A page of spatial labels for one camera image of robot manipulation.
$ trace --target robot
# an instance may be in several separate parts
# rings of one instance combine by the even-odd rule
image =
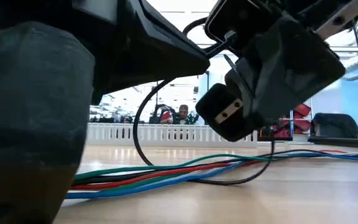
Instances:
[[[324,40],[357,18],[358,0],[220,0],[181,32],[146,0],[0,0],[0,223],[53,222],[104,94],[165,80],[156,92],[228,49],[226,85],[196,109],[236,141],[344,75]],[[186,37],[201,24],[207,49]]]

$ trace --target blue cable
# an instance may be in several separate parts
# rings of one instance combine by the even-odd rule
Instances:
[[[188,180],[195,180],[195,179],[205,179],[205,178],[209,178],[209,177],[213,177],[215,175],[221,174],[225,171],[234,169],[236,167],[239,167],[241,165],[243,165],[244,162],[239,162],[237,164],[233,164],[230,166],[227,166],[225,168],[210,172],[208,174],[201,174],[201,175],[191,175],[191,176],[186,176],[183,178],[179,178],[179,179],[175,179],[175,180],[168,180],[165,182],[158,182],[156,184],[150,184],[150,185],[145,185],[145,186],[141,186],[141,187],[136,187],[134,189],[128,189],[128,190],[118,190],[116,192],[80,192],[80,193],[67,193],[66,195],[66,199],[91,199],[91,198],[107,198],[107,197],[118,197],[118,196],[124,196],[124,195],[129,195],[129,194],[136,194],[139,192],[144,192],[147,190],[153,190],[153,189],[158,189],[161,187],[166,187],[169,185],[174,185],[174,184],[179,184],[182,182],[186,182]]]
[[[275,157],[277,158],[277,157],[302,157],[302,156],[321,156],[321,157],[332,157],[332,158],[337,158],[337,159],[349,159],[349,160],[358,161],[358,158],[356,158],[356,157],[340,156],[340,155],[335,155],[335,154],[312,153],[312,152],[290,153],[290,154],[285,154],[282,156],[275,156]]]
[[[106,169],[106,170],[96,170],[91,172],[86,172],[82,174],[77,174],[74,176],[75,180],[81,180],[89,177],[94,177],[97,175],[105,175],[105,174],[112,174],[112,173],[118,173],[118,172],[129,172],[129,171],[140,171],[140,170],[152,170],[152,169],[166,169],[166,168],[184,168],[185,166],[188,166],[190,164],[194,164],[199,161],[203,161],[206,159],[212,159],[216,157],[233,157],[233,158],[239,158],[249,161],[268,161],[267,158],[263,157],[250,157],[250,156],[239,156],[239,155],[233,155],[233,154],[216,154],[216,155],[210,155],[210,156],[204,156],[189,162],[186,162],[184,164],[175,165],[175,166],[143,166],[143,167],[122,167],[122,168],[115,168],[115,169]]]

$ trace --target green cable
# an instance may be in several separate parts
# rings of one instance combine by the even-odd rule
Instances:
[[[273,162],[278,162],[278,161],[285,161],[285,160],[289,160],[289,158],[283,158],[283,159],[274,159]],[[136,187],[141,187],[143,185],[147,185],[147,184],[153,184],[155,182],[160,182],[160,181],[164,181],[167,179],[171,179],[171,178],[175,178],[178,177],[180,175],[185,175],[185,174],[189,174],[190,172],[187,173],[182,173],[182,174],[172,174],[172,175],[166,175],[166,176],[161,176],[161,177],[154,177],[151,179],[147,179],[147,180],[141,180],[139,182],[133,183],[133,184],[128,184],[128,185],[123,185],[120,187],[115,187],[115,188],[111,188],[111,189],[106,189],[106,190],[101,190],[100,192],[115,192],[117,190],[128,190],[128,189],[133,189]]]
[[[239,155],[232,155],[232,154],[216,154],[210,156],[204,156],[184,164],[176,165],[176,166],[145,166],[145,167],[123,167],[123,168],[116,168],[116,169],[106,169],[106,170],[96,170],[92,172],[86,172],[83,174],[77,174],[74,176],[75,180],[81,180],[91,177],[97,177],[99,175],[106,175],[106,174],[114,174],[118,172],[130,172],[130,171],[141,171],[141,170],[160,170],[160,169],[169,169],[169,168],[178,168],[178,167],[185,167],[190,164],[194,164],[199,161],[203,161],[206,159],[212,159],[216,157],[233,157],[238,159],[245,159],[250,161],[267,161],[268,159],[262,157],[253,157],[253,156],[239,156]]]

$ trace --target red object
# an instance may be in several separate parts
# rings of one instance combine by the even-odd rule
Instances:
[[[339,150],[320,150],[320,152],[347,153],[347,152],[339,151]]]
[[[310,129],[311,126],[311,122],[310,121],[305,121],[305,120],[296,120],[296,119],[304,119],[304,117],[302,116],[302,114],[299,114],[297,111],[293,112],[293,124],[300,128],[302,131],[308,131]]]
[[[295,128],[293,129],[293,133],[294,133],[294,134],[303,134],[303,131],[302,131],[300,128],[295,127]]]
[[[166,111],[162,116],[161,116],[161,121],[169,119],[171,117],[171,113],[169,113],[168,111]]]
[[[310,114],[311,108],[308,105],[302,103],[301,105],[298,105],[294,110],[300,115],[302,115],[302,117],[305,117]]]
[[[290,130],[288,130],[287,128],[282,128],[281,130],[279,130],[278,132],[276,132],[274,134],[275,138],[289,138],[291,137],[290,134]]]

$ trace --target bundle of colored wires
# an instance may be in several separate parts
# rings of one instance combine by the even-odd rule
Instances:
[[[216,157],[233,157],[235,159],[192,165],[196,162]],[[238,167],[250,166],[252,164],[266,161],[282,161],[296,157],[332,157],[336,159],[358,161],[358,152],[313,151],[300,149],[274,152],[273,154],[265,154],[254,157],[218,154],[202,157],[177,166],[124,167],[118,169],[98,170],[76,175],[71,189],[83,190],[86,192],[70,192],[67,194],[67,198],[105,198],[135,194],[147,190],[179,184],[189,180],[207,179]],[[120,172],[134,171],[140,172],[111,175]]]

